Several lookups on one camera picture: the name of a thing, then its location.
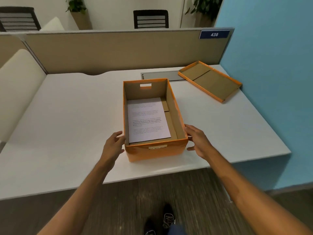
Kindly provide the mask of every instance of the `cardboard box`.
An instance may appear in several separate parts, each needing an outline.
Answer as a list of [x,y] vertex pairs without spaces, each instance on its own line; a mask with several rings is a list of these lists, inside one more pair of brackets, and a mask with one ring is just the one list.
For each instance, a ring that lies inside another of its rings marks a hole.
[[[147,79],[123,82],[125,150],[130,162],[181,154],[188,136],[168,79]],[[160,97],[171,137],[145,142],[129,143],[127,101]]]
[[219,102],[225,101],[242,86],[241,82],[200,61],[180,69],[178,75]]

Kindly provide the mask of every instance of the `beige planter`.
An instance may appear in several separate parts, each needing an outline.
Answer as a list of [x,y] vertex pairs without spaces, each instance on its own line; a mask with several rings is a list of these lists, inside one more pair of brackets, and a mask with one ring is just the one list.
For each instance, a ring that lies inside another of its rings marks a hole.
[[211,18],[207,15],[203,15],[200,12],[196,13],[195,27],[213,27],[216,19],[211,21]]
[[92,30],[88,10],[86,10],[85,14],[80,12],[71,12],[71,14],[80,30]]

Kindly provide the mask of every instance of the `pant leg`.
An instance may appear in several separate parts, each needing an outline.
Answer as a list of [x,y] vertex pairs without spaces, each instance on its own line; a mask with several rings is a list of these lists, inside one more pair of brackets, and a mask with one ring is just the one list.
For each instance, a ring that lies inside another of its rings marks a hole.
[[172,224],[170,226],[170,230],[168,231],[168,235],[186,235],[186,232],[182,226]]

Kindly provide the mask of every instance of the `number sign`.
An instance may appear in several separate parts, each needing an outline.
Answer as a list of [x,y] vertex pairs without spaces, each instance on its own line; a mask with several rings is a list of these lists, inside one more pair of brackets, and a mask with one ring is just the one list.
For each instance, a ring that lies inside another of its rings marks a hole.
[[199,39],[227,38],[230,30],[202,30]]

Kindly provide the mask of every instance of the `printed document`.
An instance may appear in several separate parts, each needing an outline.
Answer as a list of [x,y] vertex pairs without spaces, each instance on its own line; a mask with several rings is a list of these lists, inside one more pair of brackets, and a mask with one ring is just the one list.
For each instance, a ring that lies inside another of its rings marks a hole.
[[127,101],[129,142],[170,138],[161,98]]

